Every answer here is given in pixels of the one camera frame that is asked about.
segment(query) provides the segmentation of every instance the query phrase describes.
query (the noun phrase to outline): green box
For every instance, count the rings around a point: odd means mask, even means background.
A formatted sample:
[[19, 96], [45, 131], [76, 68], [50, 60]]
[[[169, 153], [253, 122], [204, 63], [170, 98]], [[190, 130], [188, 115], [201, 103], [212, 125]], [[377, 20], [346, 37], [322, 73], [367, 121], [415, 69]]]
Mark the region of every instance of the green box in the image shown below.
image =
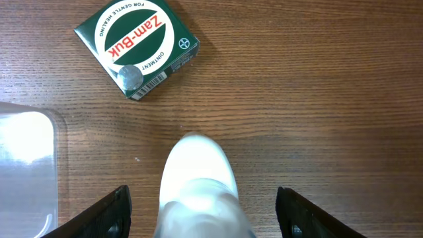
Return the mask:
[[198, 53], [163, 0], [115, 0], [75, 29], [127, 98], [139, 100]]

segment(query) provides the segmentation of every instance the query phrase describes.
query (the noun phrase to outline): wooden table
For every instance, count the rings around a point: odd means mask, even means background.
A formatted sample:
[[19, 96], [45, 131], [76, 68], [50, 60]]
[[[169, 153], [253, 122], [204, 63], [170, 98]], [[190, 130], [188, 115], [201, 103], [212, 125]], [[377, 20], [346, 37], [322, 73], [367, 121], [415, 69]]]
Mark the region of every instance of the wooden table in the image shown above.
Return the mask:
[[128, 184], [131, 237], [151, 237], [167, 155], [197, 131], [258, 237], [281, 237], [281, 185], [365, 236], [423, 236], [423, 1], [169, 0], [200, 53], [141, 102], [73, 32], [106, 3], [0, 3], [0, 99], [65, 122], [60, 223]]

